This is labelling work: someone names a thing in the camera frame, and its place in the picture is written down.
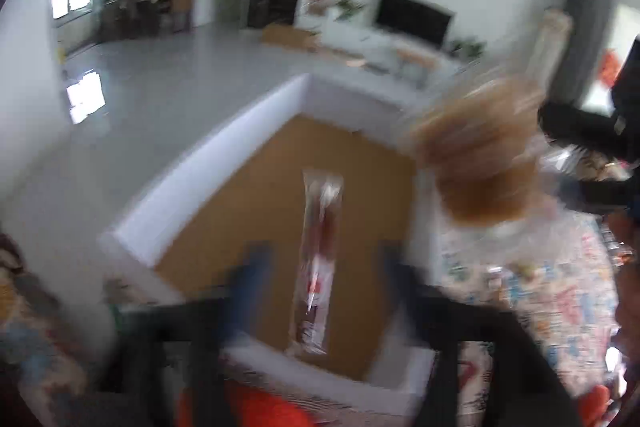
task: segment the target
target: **cardboard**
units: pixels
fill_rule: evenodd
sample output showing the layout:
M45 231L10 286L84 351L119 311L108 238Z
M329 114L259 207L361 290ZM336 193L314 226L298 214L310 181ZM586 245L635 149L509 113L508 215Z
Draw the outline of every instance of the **cardboard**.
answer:
M414 190L412 161L383 145L305 116L286 123L218 190L178 234L156 266L166 282L195 298L223 280L247 241L270 241L275 256L255 336L276 349L288 328L298 266L305 189L302 171L344 178L328 354L313 363L362 380L376 355L389 300L377 244L403 240Z

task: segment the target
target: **hand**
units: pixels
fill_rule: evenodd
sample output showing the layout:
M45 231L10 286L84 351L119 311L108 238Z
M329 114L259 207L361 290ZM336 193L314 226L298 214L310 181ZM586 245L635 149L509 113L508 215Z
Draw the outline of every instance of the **hand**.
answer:
M617 212L607 217L607 225L616 240L631 245L634 241L634 222L626 213ZM640 362L640 266L625 264L616 276L618 307L616 321L620 330L613 338L614 345L633 362Z
M619 304L616 321L620 330L614 345L633 362L640 362L640 267L625 264L616 277Z

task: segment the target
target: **tiled floor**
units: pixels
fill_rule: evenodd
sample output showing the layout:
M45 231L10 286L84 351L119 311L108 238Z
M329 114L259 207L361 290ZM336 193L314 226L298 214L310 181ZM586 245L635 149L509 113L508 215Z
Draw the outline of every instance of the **tiled floor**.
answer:
M97 237L146 184L240 108L296 74L311 73L402 103L409 87L338 62L261 46L248 30L109 42L71 58L69 83L95 70L104 107L73 127L12 198L5 229L61 299L92 356L108 345L102 279L112 268Z

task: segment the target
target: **television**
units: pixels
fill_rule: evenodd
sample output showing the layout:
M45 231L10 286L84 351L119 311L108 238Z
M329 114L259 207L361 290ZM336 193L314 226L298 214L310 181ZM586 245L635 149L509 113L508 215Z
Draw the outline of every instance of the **television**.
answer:
M418 37L441 48L453 13L413 0L380 0L376 26Z

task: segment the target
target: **tv stand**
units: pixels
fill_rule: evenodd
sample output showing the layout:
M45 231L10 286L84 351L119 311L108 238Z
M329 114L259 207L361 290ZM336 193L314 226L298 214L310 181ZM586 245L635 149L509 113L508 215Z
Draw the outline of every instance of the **tv stand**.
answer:
M399 80L406 78L407 65L419 67L418 78L412 76L418 89L432 74L449 76L462 67L460 61L425 42L355 21L304 14L296 18L295 25L318 32L323 46L362 55L367 63L391 71Z

